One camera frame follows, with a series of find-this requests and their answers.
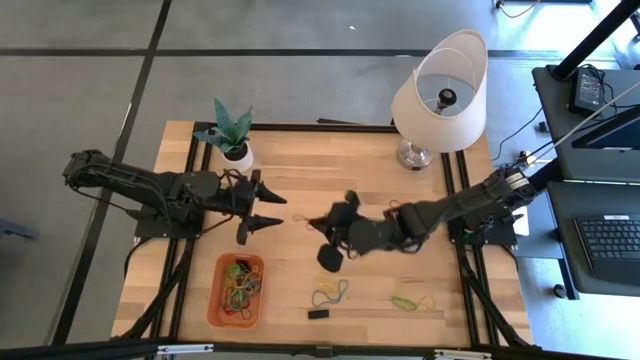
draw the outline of white flower pot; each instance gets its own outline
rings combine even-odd
[[[236,169],[240,172],[243,172],[253,165],[253,151],[251,151],[251,146],[248,142],[245,142],[247,145],[247,153],[244,155],[242,159],[239,160],[229,160],[226,154],[222,154],[222,157],[227,162],[226,168],[228,169]]]

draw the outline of keyboard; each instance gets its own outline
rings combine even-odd
[[[577,217],[574,222],[595,277],[640,285],[640,215]]]

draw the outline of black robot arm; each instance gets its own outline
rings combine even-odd
[[[287,202],[266,188],[259,170],[254,170],[250,179],[236,170],[224,170],[222,176],[210,171],[155,173],[113,163],[98,150],[73,154],[63,176],[65,184],[77,192],[101,187],[145,205],[142,210],[127,210],[127,214],[168,229],[163,231],[166,237],[183,237],[174,236],[172,230],[176,229],[182,229],[183,234],[186,231],[186,236],[197,236],[203,212],[208,210],[239,216],[242,222],[236,240],[244,245],[248,232],[282,223],[280,219],[252,215],[254,200]],[[228,186],[223,187],[225,179]]]
[[[398,250],[415,253],[429,235],[442,223],[468,217],[467,223],[480,226],[486,216],[500,210],[511,216],[511,210],[529,204],[538,190],[517,168],[496,170],[482,183],[441,200],[419,201],[393,207],[384,212],[383,220],[372,220],[358,214],[360,201],[349,191],[345,201],[334,203],[326,216],[309,220],[322,232],[329,244],[323,245],[318,261],[332,272],[340,269],[342,254],[366,255],[372,250]]]

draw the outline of silver lamp base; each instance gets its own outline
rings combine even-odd
[[[429,165],[433,160],[433,154],[413,145],[407,139],[402,139],[396,150],[396,158],[403,167],[409,170],[420,170]]]

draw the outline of potted plant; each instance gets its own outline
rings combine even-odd
[[[222,157],[229,163],[229,168],[245,171],[253,164],[253,153],[247,137],[251,128],[251,107],[234,123],[220,100],[216,98],[214,102],[217,124],[211,130],[213,134],[199,131],[193,135],[200,141],[217,146]]]

